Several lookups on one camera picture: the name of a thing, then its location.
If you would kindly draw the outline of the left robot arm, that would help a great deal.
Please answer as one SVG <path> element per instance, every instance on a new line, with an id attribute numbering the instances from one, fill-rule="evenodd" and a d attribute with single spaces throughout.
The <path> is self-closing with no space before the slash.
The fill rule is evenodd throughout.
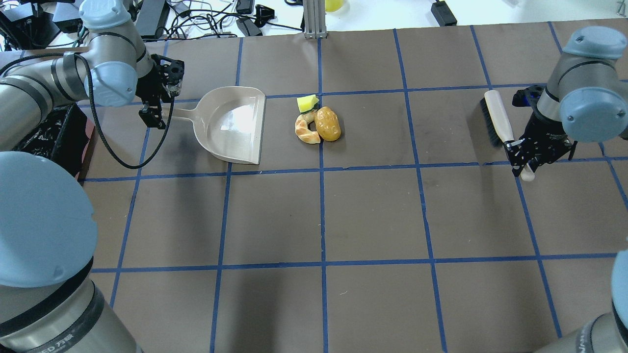
<path id="1" fill-rule="evenodd" d="M 127 0 L 85 0 L 85 52 L 25 56 L 1 70 L 1 351 L 141 353 L 143 349 L 90 277 L 97 246 L 93 206 L 77 176 L 88 145 L 88 101 L 97 133 L 113 152 L 96 106 L 139 98 L 147 127 L 168 131 L 182 61 L 152 54 Z"/>

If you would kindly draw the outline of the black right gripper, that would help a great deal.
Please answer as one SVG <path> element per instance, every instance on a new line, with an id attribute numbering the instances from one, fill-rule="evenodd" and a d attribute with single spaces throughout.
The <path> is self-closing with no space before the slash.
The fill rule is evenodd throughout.
<path id="1" fill-rule="evenodd" d="M 524 167 L 536 172 L 541 165 L 552 164 L 566 154 L 571 160 L 577 144 L 568 139 L 561 123 L 532 115 L 524 133 L 518 139 L 507 139 L 504 149 L 512 174 L 519 177 Z"/>

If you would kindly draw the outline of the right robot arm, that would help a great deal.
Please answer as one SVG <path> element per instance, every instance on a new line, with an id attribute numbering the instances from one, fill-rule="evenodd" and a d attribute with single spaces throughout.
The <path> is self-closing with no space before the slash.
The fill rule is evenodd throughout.
<path id="1" fill-rule="evenodd" d="M 615 63 L 627 47 L 616 29 L 577 29 L 562 49 L 551 76 L 537 94 L 520 90 L 513 103 L 532 108 L 523 135 L 504 138 L 512 173 L 529 181 L 545 164 L 572 154 L 575 145 L 627 138 L 627 84 Z M 627 351 L 627 251 L 611 271 L 611 311 L 540 348 L 541 353 L 625 353 Z"/>

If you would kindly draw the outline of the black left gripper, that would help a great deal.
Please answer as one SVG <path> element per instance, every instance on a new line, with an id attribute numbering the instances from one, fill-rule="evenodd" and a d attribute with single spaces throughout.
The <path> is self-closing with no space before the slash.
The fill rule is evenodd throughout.
<path id="1" fill-rule="evenodd" d="M 135 95 L 141 99 L 138 112 L 148 128 L 165 130 L 161 103 L 172 103 L 181 94 L 185 63 L 159 54 L 148 59 L 150 71 L 138 79 Z"/>

